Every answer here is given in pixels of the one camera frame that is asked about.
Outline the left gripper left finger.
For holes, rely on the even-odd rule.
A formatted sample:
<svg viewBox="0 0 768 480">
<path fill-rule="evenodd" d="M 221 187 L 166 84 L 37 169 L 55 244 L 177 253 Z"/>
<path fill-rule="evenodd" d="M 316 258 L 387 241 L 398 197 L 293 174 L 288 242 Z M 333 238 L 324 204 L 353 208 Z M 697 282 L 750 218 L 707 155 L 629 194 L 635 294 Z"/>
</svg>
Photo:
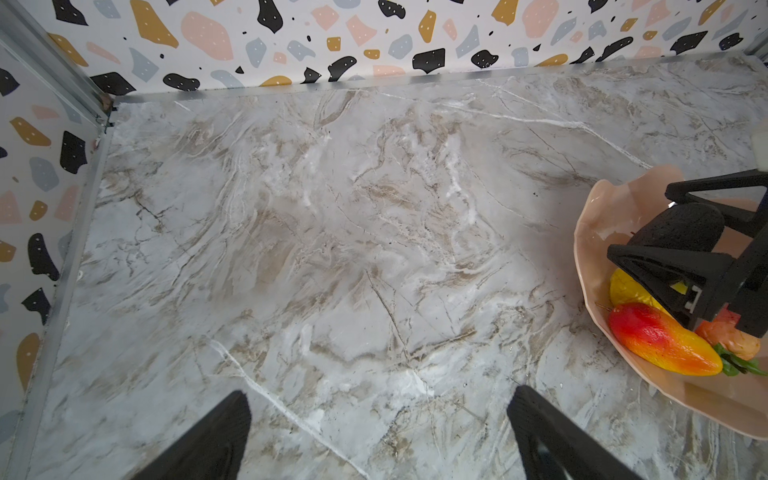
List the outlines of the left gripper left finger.
<svg viewBox="0 0 768 480">
<path fill-rule="evenodd" d="M 235 480 L 251 422 L 246 394 L 233 391 L 134 479 Z"/>
</svg>

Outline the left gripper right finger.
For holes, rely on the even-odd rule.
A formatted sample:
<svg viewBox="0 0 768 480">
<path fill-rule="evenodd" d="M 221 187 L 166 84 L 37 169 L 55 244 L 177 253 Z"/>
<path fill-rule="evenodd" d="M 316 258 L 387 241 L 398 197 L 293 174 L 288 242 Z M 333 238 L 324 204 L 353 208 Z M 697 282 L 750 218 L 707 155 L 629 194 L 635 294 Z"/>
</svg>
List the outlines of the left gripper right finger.
<svg viewBox="0 0 768 480">
<path fill-rule="evenodd" d="M 527 385 L 507 407 L 528 479 L 637 479 L 560 410 Z"/>
</svg>

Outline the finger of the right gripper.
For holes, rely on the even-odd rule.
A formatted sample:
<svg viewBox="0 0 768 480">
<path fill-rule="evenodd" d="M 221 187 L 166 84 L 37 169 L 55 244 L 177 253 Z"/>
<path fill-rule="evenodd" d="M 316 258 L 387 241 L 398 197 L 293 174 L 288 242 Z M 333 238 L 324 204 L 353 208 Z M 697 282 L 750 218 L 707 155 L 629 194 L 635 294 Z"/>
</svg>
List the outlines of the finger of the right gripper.
<svg viewBox="0 0 768 480">
<path fill-rule="evenodd" d="M 683 327 L 711 321 L 735 297 L 728 254 L 611 245 L 607 257 L 640 283 Z"/>
<path fill-rule="evenodd" d="M 738 207 L 733 198 L 708 198 L 701 192 L 729 192 L 748 188 L 763 188 L 760 202 L 752 210 Z M 715 207 L 724 217 L 725 225 L 748 237 L 755 237 L 767 226 L 767 173 L 752 169 L 742 172 L 670 183 L 665 197 L 677 204 L 700 203 Z"/>
</svg>

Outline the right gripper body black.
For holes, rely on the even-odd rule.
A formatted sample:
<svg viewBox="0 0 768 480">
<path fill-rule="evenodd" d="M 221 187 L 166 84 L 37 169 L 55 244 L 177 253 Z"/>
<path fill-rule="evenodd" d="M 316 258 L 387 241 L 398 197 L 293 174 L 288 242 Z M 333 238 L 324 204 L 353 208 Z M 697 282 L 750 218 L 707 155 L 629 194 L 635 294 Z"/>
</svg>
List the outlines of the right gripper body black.
<svg viewBox="0 0 768 480">
<path fill-rule="evenodd" d="M 728 254 L 729 263 L 704 291 L 705 319 L 715 308 L 727 306 L 740 318 L 737 329 L 756 338 L 767 334 L 767 198 L 752 216 L 753 235 L 726 226 L 715 246 L 717 254 Z"/>
</svg>

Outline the dark fake avocado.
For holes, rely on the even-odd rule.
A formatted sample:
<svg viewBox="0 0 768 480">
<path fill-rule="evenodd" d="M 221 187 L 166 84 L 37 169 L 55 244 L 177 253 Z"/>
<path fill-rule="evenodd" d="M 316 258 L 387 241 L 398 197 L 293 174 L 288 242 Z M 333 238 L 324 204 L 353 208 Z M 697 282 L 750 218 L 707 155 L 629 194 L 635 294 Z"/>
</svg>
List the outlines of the dark fake avocado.
<svg viewBox="0 0 768 480">
<path fill-rule="evenodd" d="M 717 208 L 700 203 L 676 204 L 638 230 L 627 244 L 710 252 L 724 229 L 725 220 Z"/>
</svg>

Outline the yellow fake lemon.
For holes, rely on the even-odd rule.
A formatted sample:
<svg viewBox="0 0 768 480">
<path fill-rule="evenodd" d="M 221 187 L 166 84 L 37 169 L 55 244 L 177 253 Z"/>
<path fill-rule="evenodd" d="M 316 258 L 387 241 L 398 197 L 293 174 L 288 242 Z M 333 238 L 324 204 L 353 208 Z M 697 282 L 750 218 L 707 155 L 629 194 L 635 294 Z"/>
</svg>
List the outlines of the yellow fake lemon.
<svg viewBox="0 0 768 480">
<path fill-rule="evenodd" d="M 613 311 L 629 306 L 638 311 L 673 317 L 643 285 L 620 268 L 617 268 L 610 277 L 609 300 Z"/>
</svg>

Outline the red yellow fake mango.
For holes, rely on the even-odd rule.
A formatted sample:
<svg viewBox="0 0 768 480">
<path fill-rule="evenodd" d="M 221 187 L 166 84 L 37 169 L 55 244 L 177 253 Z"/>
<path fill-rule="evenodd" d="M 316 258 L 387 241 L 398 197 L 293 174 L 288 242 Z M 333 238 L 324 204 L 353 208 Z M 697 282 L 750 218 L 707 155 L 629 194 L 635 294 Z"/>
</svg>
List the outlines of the red yellow fake mango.
<svg viewBox="0 0 768 480">
<path fill-rule="evenodd" d="M 723 370 L 721 357 L 707 341 L 652 306 L 618 305 L 609 314 L 608 325 L 621 345 L 663 370 L 696 377 Z"/>
</svg>

